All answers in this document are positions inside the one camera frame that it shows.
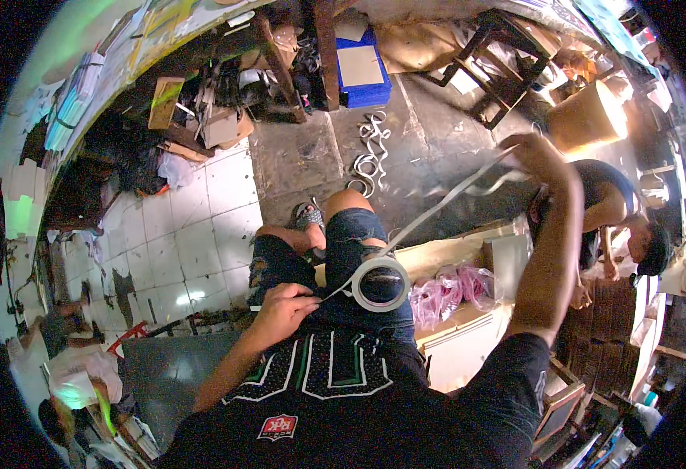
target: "wooden stool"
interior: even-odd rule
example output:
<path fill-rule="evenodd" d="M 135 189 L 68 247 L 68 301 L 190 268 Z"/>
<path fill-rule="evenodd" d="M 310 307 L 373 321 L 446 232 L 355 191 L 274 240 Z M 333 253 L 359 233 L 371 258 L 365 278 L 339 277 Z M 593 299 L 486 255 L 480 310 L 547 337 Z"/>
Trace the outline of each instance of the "wooden stool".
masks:
<path fill-rule="evenodd" d="M 527 89 L 538 79 L 548 61 L 556 54 L 559 47 L 557 47 L 552 34 L 548 34 L 539 26 L 519 16 L 508 14 L 505 11 L 496 9 L 485 11 L 478 15 L 478 20 L 480 24 L 478 31 L 470 38 L 467 46 L 452 60 L 452 63 L 445 70 L 444 78 L 439 82 L 439 85 L 441 87 L 447 86 L 447 83 L 450 82 L 459 69 L 462 69 L 469 77 L 473 78 L 481 89 L 486 92 L 486 105 L 490 101 L 494 101 L 499 105 L 499 112 L 490 121 L 486 120 L 481 114 L 482 124 L 491 130 L 525 96 Z M 522 76 L 505 64 L 502 64 L 497 57 L 485 50 L 494 41 L 506 43 L 517 50 L 531 54 L 537 60 L 533 67 L 526 72 L 525 76 Z M 483 81 L 468 67 L 467 61 L 469 57 L 478 55 L 479 52 L 487 55 L 489 60 L 507 75 L 508 79 L 515 80 L 509 92 L 505 93 L 504 96 L 499 93 L 498 89 L 495 89 L 489 82 Z"/>

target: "denim shorts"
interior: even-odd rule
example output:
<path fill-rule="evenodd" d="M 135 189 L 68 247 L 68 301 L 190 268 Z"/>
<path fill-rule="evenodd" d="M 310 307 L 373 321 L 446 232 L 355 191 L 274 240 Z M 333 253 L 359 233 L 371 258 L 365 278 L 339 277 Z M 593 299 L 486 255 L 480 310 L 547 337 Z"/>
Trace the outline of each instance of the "denim shorts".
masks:
<path fill-rule="evenodd" d="M 256 290 L 248 300 L 249 305 L 261 305 L 267 290 L 281 283 L 301 284 L 320 298 L 326 298 L 353 275 L 365 256 L 381 249 L 363 245 L 362 240 L 376 238 L 387 242 L 387 235 L 376 214 L 359 208 L 341 210 L 333 215 L 326 227 L 326 238 L 327 286 L 319 287 L 314 279 L 314 268 L 291 246 L 277 236 L 258 236 L 254 241 L 249 275 L 249 287 Z M 320 326 L 354 329 L 394 343 L 416 344 L 413 313 L 407 301 L 392 311 L 374 313 L 364 309 L 354 298 L 339 293 L 309 315 L 300 330 Z"/>

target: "hand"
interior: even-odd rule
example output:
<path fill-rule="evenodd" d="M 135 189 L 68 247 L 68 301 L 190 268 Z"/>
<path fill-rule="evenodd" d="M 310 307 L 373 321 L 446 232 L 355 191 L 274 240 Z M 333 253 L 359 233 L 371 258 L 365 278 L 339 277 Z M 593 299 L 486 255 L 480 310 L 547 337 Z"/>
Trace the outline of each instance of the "hand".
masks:
<path fill-rule="evenodd" d="M 308 296 L 311 294 L 310 289 L 299 284 L 280 284 L 268 290 L 262 309 L 242 337 L 258 351 L 289 338 L 304 318 L 319 308 L 322 300 Z"/>
<path fill-rule="evenodd" d="M 591 295 L 587 292 L 587 286 L 577 284 L 573 290 L 573 298 L 570 300 L 570 306 L 574 309 L 587 308 L 591 305 Z"/>
<path fill-rule="evenodd" d="M 619 280 L 619 268 L 613 259 L 603 261 L 603 275 L 606 280 Z"/>
<path fill-rule="evenodd" d="M 502 140 L 500 149 L 517 145 L 512 154 L 523 166 L 526 173 L 540 179 L 543 183 L 554 185 L 567 181 L 571 175 L 570 166 L 563 155 L 547 139 L 537 134 L 515 134 Z"/>

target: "black hair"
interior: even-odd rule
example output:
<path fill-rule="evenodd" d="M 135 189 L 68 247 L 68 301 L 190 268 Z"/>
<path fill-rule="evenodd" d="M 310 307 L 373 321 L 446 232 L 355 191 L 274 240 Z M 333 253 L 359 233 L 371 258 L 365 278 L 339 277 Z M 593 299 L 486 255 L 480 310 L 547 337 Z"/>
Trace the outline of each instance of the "black hair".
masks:
<path fill-rule="evenodd" d="M 51 438 L 51 441 L 58 445 L 66 446 L 64 442 L 64 429 L 59 423 L 59 417 L 56 414 L 54 404 L 49 399 L 43 399 L 38 406 L 38 419 L 46 435 Z"/>
<path fill-rule="evenodd" d="M 668 231 L 655 221 L 648 224 L 650 243 L 645 258 L 638 264 L 637 275 L 659 276 L 668 267 L 671 259 L 672 246 L 671 236 Z"/>

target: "concrete floor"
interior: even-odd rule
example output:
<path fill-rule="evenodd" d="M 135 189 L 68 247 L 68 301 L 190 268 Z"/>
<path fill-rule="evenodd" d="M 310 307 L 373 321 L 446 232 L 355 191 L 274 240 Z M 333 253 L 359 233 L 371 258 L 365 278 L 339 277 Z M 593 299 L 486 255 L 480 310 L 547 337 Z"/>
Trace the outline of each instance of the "concrete floor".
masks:
<path fill-rule="evenodd" d="M 483 96 L 480 89 L 461 95 L 451 85 L 440 88 L 415 73 L 390 79 L 392 94 L 383 107 L 316 111 L 302 125 L 256 124 L 250 150 L 266 224 L 288 224 L 296 204 L 312 196 L 321 204 L 354 179 L 353 161 L 366 153 L 358 134 L 358 123 L 365 121 L 366 113 L 386 112 L 381 127 L 392 132 L 385 140 L 389 156 L 383 163 L 387 173 L 383 181 L 387 187 L 385 191 L 377 188 L 369 199 L 388 232 L 405 227 L 478 170 L 485 163 L 479 150 L 494 148 L 511 134 L 531 132 L 531 120 L 524 114 L 527 107 L 513 109 L 492 131 L 471 118 L 468 111 Z M 626 140 L 598 148 L 586 158 L 613 164 L 636 180 L 634 153 Z M 507 170 L 490 172 L 480 185 L 488 187 Z M 412 232 L 404 245 L 455 236 L 498 218 L 515 217 L 534 193 L 534 184 L 506 183 L 487 197 L 461 194 Z"/>

